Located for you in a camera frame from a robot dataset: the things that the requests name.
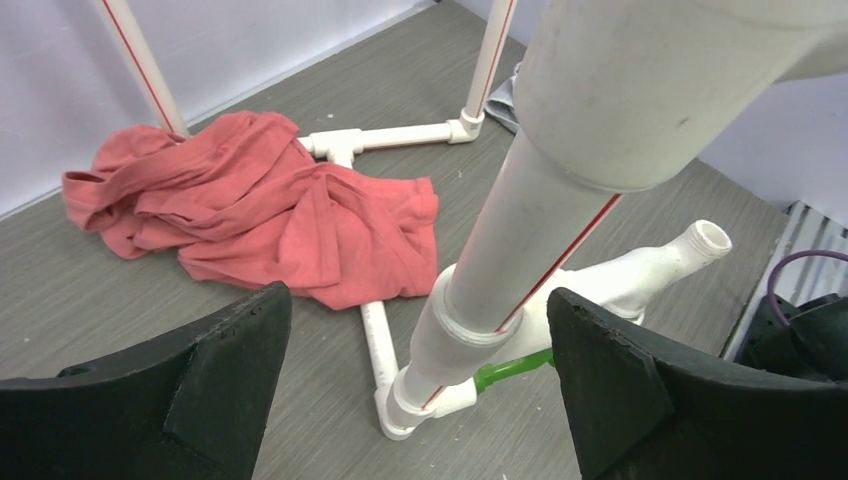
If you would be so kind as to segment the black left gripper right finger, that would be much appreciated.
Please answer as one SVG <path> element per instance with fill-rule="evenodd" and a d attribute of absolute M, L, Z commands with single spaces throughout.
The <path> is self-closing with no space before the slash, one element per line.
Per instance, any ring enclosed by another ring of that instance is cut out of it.
<path fill-rule="evenodd" d="M 557 288 L 554 366 L 585 479 L 843 479 L 847 388 L 729 362 Z"/>

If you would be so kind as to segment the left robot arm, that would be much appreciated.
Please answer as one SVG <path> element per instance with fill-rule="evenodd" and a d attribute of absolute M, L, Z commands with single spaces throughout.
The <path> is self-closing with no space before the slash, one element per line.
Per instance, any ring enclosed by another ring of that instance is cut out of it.
<path fill-rule="evenodd" d="M 560 288 L 553 357 L 585 479 L 843 479 L 847 302 L 793 317 L 755 367 Z M 290 334 L 272 283 L 54 378 L 1 384 L 5 479 L 248 479 Z"/>

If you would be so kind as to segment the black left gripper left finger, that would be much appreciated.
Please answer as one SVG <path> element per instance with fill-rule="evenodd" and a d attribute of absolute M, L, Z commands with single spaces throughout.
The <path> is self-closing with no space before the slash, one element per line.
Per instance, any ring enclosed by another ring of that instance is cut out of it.
<path fill-rule="evenodd" d="M 292 320 L 271 283 L 53 378 L 1 383 L 5 479 L 248 479 Z"/>

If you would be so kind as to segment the white PVC pipe frame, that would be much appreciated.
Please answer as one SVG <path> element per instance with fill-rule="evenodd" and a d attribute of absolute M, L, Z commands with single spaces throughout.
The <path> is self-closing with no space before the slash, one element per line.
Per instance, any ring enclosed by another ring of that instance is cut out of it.
<path fill-rule="evenodd" d="M 471 404 L 474 374 L 526 357 L 558 267 L 623 196 L 676 175 L 771 84 L 847 64 L 843 1 L 552 1 L 515 85 L 520 123 L 459 260 L 399 367 L 363 307 L 384 434 Z"/>

